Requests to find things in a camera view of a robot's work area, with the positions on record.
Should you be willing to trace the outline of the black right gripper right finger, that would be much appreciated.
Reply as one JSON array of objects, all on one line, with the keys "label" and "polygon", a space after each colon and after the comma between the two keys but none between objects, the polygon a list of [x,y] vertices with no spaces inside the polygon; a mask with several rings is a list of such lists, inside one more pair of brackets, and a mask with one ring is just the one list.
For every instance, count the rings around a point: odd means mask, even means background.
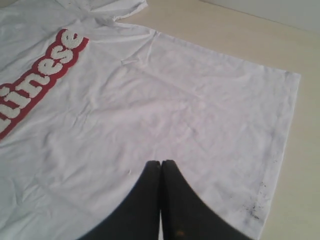
[{"label": "black right gripper right finger", "polygon": [[237,238],[237,231],[206,206],[173,160],[161,165],[161,220],[165,240]]}]

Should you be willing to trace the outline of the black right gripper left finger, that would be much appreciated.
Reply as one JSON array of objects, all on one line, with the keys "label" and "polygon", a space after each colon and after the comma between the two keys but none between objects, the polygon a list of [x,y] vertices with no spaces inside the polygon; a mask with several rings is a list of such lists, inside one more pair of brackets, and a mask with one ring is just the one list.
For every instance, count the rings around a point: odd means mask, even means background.
[{"label": "black right gripper left finger", "polygon": [[126,198],[83,239],[157,240],[160,227],[160,175],[160,162],[148,161]]}]

